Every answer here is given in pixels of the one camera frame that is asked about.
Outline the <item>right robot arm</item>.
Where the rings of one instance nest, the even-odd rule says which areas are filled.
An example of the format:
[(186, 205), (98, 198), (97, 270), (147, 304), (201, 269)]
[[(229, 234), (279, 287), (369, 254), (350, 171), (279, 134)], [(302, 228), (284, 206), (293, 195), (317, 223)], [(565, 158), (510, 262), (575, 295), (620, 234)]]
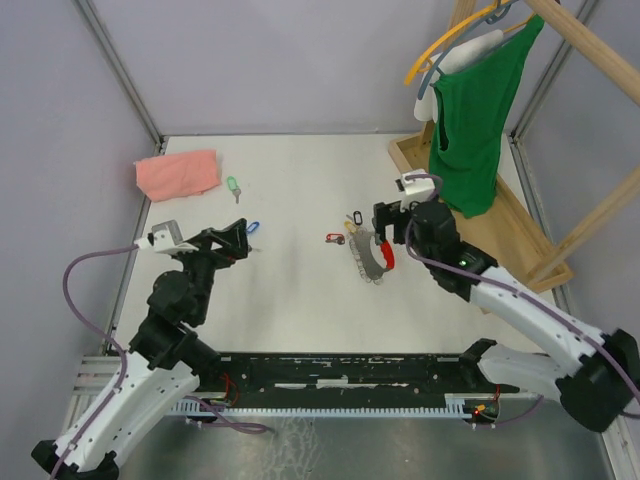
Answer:
[(453, 214), (437, 201), (377, 203), (372, 223), (379, 240), (393, 229), (435, 282), (469, 304), (486, 309), (527, 337), (540, 353), (518, 352), (479, 340), (458, 368), (467, 389), (514, 386), (558, 402), (586, 429), (603, 433), (639, 398), (639, 347), (628, 332), (607, 334), (519, 282), (496, 259), (461, 239)]

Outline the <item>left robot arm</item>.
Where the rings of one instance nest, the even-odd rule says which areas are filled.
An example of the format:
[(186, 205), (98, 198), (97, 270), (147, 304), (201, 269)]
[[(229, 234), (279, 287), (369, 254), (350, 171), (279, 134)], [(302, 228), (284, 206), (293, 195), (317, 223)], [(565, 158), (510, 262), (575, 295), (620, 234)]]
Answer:
[(80, 419), (33, 448), (33, 460), (52, 479), (117, 478), (134, 447), (165, 413), (221, 378), (219, 353), (195, 329), (206, 320), (216, 272), (249, 255), (246, 219), (188, 239), (176, 221), (162, 222), (124, 250), (164, 254), (181, 267), (154, 281), (146, 317), (128, 347), (112, 344), (120, 364)]

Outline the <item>silver chain keyring red tag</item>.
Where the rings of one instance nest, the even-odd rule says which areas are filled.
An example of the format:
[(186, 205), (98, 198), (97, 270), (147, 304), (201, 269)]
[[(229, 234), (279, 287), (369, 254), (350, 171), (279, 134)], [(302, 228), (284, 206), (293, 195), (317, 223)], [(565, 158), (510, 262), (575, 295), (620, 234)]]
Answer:
[(349, 233), (349, 247), (359, 274), (367, 283), (381, 285), (386, 273), (395, 269), (395, 255), (388, 242), (378, 244), (376, 234), (362, 227)]

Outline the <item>key with red tag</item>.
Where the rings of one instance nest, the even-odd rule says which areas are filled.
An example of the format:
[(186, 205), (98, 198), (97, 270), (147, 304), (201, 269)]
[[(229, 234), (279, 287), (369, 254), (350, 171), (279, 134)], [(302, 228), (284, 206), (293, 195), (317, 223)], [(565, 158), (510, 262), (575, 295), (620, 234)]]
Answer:
[(328, 233), (325, 236), (325, 242), (336, 244), (336, 245), (344, 245), (345, 244), (345, 236), (341, 233)]

